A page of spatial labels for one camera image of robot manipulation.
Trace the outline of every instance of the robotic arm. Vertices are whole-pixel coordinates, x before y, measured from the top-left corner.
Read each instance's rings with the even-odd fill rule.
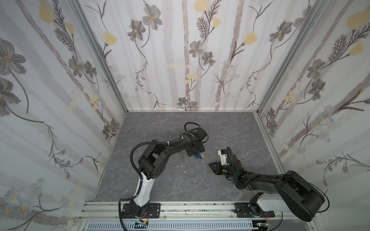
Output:
[[[194,124],[197,127],[187,131],[187,124]],[[159,142],[153,140],[138,144],[130,154],[130,162],[138,173],[140,180],[134,196],[120,199],[119,215],[133,215],[137,218],[143,217],[149,206],[149,194],[154,180],[159,177],[166,167],[168,158],[182,150],[186,150],[188,156],[196,156],[204,152],[203,141],[208,137],[206,131],[199,124],[187,122],[184,126],[185,133],[180,138]],[[139,168],[133,161],[134,151],[142,146],[148,145],[139,158]],[[288,171],[280,175],[262,175],[245,171],[241,162],[232,154],[230,147],[219,151],[221,163],[211,163],[209,166],[216,175],[225,175],[225,178],[232,181],[235,186],[242,190],[265,190],[276,194],[258,193],[250,201],[248,208],[250,214],[258,215],[262,211],[287,211],[304,221],[311,221],[319,208],[325,202],[325,195],[315,189],[312,184],[305,181],[294,171]],[[129,209],[121,211],[121,201],[130,200]]]

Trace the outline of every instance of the marble-patterned floor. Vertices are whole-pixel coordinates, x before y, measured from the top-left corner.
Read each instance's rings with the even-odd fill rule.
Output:
[[[118,201],[136,190],[138,175],[130,165],[131,149],[145,141],[167,141],[184,133],[186,122],[205,129],[203,159],[188,157],[186,151],[170,157],[155,180],[151,201],[237,201],[249,200],[257,191],[238,190],[208,166],[220,162],[217,151],[230,146],[245,170],[277,174],[256,120],[248,112],[129,112],[107,164],[95,201]],[[146,146],[134,153],[137,164]]]

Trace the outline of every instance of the black mounting plate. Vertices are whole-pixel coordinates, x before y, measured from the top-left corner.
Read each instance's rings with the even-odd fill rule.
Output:
[[[234,203],[235,204],[235,213],[238,218],[252,218],[252,216],[248,211],[248,204],[249,203]],[[275,217],[274,211],[266,212],[269,217]],[[262,214],[260,217],[267,217],[266,214]]]
[[[161,204],[160,203],[149,203],[148,204],[148,213],[144,216],[144,218],[159,218],[159,213],[161,212]],[[131,211],[130,204],[124,204],[123,205],[123,210],[122,210],[122,219],[129,219],[129,218],[136,218],[134,215],[130,214],[125,214],[129,213]]]

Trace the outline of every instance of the flower center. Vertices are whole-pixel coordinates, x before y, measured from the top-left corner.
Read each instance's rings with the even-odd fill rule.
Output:
[[[7,55],[4,55],[3,56],[3,59],[8,60],[8,61],[11,61],[11,58],[9,56],[7,56]]]
[[[21,207],[21,212],[24,212],[26,210],[27,210],[27,205],[24,205],[24,206]]]

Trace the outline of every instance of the floral wallpaper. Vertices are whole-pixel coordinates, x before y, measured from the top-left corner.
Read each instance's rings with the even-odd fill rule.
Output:
[[[326,231],[369,225],[369,7],[329,1],[259,112],[286,169],[327,192]]]
[[[65,1],[0,3],[2,230],[72,230],[124,114]]]
[[[80,3],[130,110],[192,111],[256,110],[314,1]]]

